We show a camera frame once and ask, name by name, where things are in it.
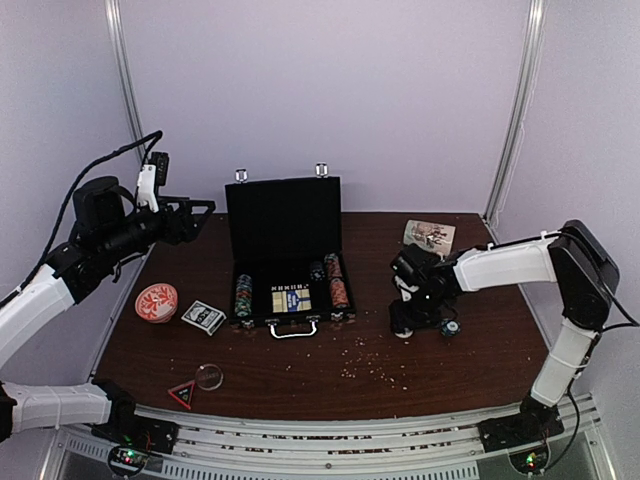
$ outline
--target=white wall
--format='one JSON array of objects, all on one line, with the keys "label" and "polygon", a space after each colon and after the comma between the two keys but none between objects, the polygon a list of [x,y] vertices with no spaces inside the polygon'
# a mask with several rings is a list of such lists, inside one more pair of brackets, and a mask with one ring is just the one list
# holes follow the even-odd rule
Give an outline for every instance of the white wall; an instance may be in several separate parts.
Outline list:
[{"label": "white wall", "polygon": [[[0,296],[37,261],[77,173],[129,143],[118,82],[102,0],[0,2]],[[112,172],[131,187],[136,170],[136,157],[127,155],[96,174]],[[60,241],[72,218],[70,211]],[[45,327],[0,379],[86,381],[124,284],[105,282],[86,303]],[[45,446],[47,435],[40,431],[10,438],[0,445],[0,476],[33,478]]]},{"label": "white wall", "polygon": [[345,210],[484,209],[528,1],[121,2],[142,123],[164,128],[167,191],[342,176]]},{"label": "white wall", "polygon": [[[640,2],[555,1],[525,120],[500,240],[580,218],[621,270],[618,297],[640,316]],[[562,310],[553,286],[527,287],[555,338]],[[615,312],[611,322],[621,320]],[[605,335],[579,385],[594,392],[624,478],[640,451],[640,330]]]}]

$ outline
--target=silver latch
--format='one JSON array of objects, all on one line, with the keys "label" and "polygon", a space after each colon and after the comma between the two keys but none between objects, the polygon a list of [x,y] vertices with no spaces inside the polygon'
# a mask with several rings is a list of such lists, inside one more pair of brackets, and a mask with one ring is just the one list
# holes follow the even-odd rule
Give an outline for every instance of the silver latch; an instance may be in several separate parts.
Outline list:
[{"label": "silver latch", "polygon": [[327,178],[329,176],[329,167],[326,163],[316,163],[316,177]]},{"label": "silver latch", "polygon": [[247,174],[246,168],[239,168],[236,170],[236,183],[245,183],[247,178],[249,178],[249,175]]}]

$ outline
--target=deck of cards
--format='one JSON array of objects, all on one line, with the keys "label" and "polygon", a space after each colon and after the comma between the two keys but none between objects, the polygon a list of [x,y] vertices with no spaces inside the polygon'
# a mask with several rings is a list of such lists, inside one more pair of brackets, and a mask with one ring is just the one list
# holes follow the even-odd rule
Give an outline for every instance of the deck of cards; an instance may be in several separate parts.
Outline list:
[{"label": "deck of cards", "polygon": [[182,315],[182,320],[194,327],[201,328],[209,335],[213,335],[226,318],[223,311],[198,300],[193,302],[193,305]]}]

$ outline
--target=case lid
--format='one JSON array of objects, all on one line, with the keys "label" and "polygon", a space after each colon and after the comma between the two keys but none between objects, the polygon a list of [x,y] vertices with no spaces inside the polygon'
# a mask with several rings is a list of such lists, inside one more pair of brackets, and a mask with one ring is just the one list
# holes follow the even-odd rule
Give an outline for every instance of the case lid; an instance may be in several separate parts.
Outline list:
[{"label": "case lid", "polygon": [[340,178],[292,178],[225,186],[236,261],[342,251]]}]

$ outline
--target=black case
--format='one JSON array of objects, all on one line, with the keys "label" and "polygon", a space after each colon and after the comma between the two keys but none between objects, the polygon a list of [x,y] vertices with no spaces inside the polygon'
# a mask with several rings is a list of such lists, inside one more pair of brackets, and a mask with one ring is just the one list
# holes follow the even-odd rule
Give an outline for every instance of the black case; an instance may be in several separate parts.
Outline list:
[{"label": "black case", "polygon": [[[340,178],[295,178],[225,186],[234,271],[229,322],[247,328],[355,318],[342,257]],[[314,282],[310,264],[336,253],[349,307],[333,308],[329,281]],[[253,280],[251,315],[235,315],[238,276]],[[311,310],[273,313],[272,286],[309,284]]]}]

